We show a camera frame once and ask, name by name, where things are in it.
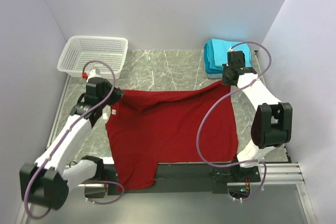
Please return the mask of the red t shirt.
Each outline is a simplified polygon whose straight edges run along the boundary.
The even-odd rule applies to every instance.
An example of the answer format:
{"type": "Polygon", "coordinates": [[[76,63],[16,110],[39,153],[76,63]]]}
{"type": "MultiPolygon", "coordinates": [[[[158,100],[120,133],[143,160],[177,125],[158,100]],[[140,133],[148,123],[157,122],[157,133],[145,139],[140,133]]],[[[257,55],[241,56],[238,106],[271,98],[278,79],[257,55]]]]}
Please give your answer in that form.
{"type": "Polygon", "coordinates": [[[231,161],[238,136],[229,92],[220,82],[195,91],[127,90],[106,123],[121,187],[152,186],[159,163],[231,161]]]}

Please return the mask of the black base beam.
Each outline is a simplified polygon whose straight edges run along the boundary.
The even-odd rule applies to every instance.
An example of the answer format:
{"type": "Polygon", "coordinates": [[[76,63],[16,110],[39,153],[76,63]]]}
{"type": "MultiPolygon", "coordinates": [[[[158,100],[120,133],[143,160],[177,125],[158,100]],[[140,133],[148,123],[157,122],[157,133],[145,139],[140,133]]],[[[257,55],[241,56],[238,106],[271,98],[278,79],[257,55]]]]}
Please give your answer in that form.
{"type": "MultiPolygon", "coordinates": [[[[104,165],[106,178],[117,181],[114,165],[104,165]]],[[[210,191],[226,194],[227,183],[233,182],[231,168],[216,169],[203,163],[159,164],[154,184],[145,189],[125,190],[125,193],[191,193],[210,191]]],[[[119,195],[117,185],[93,184],[85,186],[88,198],[119,195]]]]}

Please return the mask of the left aluminium rail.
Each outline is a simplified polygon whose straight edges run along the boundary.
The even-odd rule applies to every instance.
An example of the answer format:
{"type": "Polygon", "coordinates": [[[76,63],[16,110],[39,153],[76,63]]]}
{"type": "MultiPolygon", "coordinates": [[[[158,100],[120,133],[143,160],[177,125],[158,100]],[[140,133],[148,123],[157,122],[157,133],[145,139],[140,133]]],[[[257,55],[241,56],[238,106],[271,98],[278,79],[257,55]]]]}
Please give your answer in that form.
{"type": "Polygon", "coordinates": [[[62,118],[65,113],[56,114],[61,100],[73,100],[85,89],[85,82],[71,78],[65,84],[63,77],[28,76],[12,81],[12,141],[7,144],[7,156],[12,160],[3,171],[7,174],[8,218],[2,223],[16,223],[20,215],[22,199],[19,185],[19,169],[25,162],[33,162],[47,147],[55,118],[62,118]]]}

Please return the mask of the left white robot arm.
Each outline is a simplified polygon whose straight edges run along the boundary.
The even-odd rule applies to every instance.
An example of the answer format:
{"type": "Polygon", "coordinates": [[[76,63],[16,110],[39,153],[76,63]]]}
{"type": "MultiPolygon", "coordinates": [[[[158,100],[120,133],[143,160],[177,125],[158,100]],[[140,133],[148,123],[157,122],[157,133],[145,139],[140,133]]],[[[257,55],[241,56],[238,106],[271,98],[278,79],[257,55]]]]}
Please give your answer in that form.
{"type": "Polygon", "coordinates": [[[69,192],[87,180],[103,183],[104,163],[94,156],[83,157],[78,164],[66,168],[67,160],[102,116],[103,109],[119,102],[124,91],[107,79],[87,80],[86,91],[72,107],[67,122],[50,147],[32,164],[25,163],[19,171],[24,205],[29,203],[60,209],[69,192]]]}

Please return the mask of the light turquoise folded shirt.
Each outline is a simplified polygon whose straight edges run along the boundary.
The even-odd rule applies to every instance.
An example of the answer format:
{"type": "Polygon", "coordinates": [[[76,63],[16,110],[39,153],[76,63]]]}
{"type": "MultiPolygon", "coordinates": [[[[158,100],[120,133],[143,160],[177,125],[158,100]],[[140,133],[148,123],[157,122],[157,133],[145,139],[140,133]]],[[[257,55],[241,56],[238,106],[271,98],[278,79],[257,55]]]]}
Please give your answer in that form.
{"type": "MultiPolygon", "coordinates": [[[[237,44],[237,41],[227,41],[221,39],[210,39],[207,43],[207,59],[210,69],[219,70],[223,64],[227,63],[227,53],[230,47],[237,44]]],[[[251,51],[247,44],[238,45],[235,50],[245,54],[246,66],[251,67],[251,51]]]]}

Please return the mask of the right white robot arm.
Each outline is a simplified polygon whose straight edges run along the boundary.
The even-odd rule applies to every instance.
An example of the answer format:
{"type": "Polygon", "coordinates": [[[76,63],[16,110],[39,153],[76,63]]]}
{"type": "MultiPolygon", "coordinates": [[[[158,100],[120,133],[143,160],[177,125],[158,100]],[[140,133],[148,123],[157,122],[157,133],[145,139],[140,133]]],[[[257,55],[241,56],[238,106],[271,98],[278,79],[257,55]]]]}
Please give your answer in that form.
{"type": "Polygon", "coordinates": [[[272,150],[288,143],[292,130],[292,106],[281,102],[262,83],[253,67],[246,66],[242,51],[229,50],[223,65],[222,84],[242,89],[255,109],[251,140],[235,157],[230,169],[233,180],[241,182],[255,175],[257,165],[272,150]]]}

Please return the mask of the white plastic basket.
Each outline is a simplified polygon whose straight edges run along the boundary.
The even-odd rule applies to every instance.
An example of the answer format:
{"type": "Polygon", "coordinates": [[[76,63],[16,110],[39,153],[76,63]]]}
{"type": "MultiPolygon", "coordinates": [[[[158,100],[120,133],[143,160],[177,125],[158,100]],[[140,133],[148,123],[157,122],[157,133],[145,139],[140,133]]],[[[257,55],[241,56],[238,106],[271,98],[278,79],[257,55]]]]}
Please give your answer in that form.
{"type": "Polygon", "coordinates": [[[68,39],[57,69],[76,78],[82,76],[88,61],[99,60],[111,67],[119,79],[128,52],[128,40],[121,37],[73,36],[68,39]]]}

